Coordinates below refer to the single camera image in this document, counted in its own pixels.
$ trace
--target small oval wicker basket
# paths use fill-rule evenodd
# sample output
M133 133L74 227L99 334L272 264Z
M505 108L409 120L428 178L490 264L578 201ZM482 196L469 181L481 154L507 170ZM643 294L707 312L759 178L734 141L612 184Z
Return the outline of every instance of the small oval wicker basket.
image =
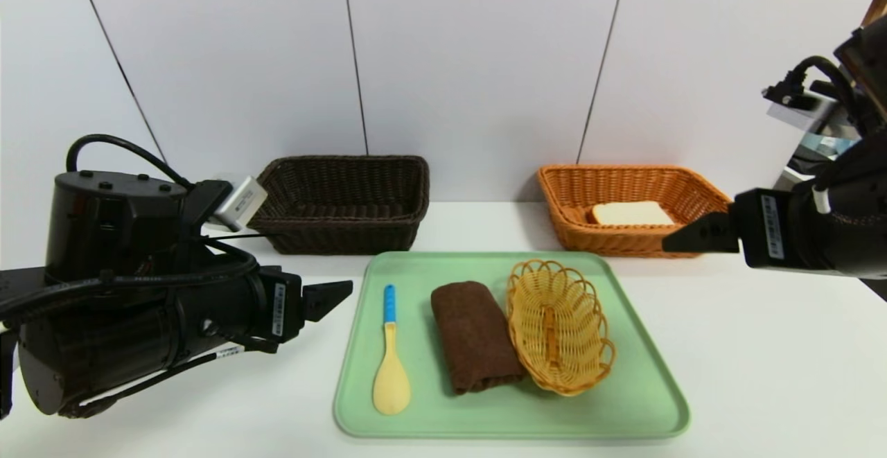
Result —
M611 372L607 318L579 271L538 259L514 266L507 315L514 350L542 389L576 396Z

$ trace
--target brown towel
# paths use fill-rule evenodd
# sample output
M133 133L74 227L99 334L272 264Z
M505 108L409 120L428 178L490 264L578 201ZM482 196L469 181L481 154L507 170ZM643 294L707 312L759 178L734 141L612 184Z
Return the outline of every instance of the brown towel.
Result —
M508 321L484 284L450 283L431 293L456 394L520 382L526 371L514 353Z

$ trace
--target white table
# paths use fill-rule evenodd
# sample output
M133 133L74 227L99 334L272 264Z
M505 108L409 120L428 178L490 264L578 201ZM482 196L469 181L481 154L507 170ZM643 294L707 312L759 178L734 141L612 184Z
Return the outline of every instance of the white table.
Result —
M280 256L306 282L354 279L369 257ZM433 203L414 250L560 249L542 204ZM32 458L484 455L740 457L887 455L887 303L856 279L745 268L740 256L608 259L690 402L666 442L352 439L333 421L357 293L279 354L191 370L95 418L42 416L17 376L0 456ZM42 256L34 256L34 265Z

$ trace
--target spoon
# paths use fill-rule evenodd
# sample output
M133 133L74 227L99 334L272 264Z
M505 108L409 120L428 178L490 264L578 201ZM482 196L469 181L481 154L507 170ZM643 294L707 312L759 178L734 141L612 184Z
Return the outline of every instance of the spoon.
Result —
M397 357L394 285L385 287L385 357L376 372L373 405L381 414L398 414L410 404L410 379Z

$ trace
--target wicker basket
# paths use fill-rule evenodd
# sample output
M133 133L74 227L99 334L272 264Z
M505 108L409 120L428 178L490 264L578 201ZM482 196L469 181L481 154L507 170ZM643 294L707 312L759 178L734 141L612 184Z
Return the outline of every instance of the wicker basket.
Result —
M249 227L282 254L408 250L428 210L428 164L419 156L282 158L258 182L268 200Z
M533 259L512 269L508 331L536 385L574 396L601 382L615 361L595 285L575 269Z
M673 166L548 165L538 172L554 230L565 249L603 256L692 257L666 253L662 238L730 199L704 177ZM592 207L609 202L659 202L672 225L596 224Z

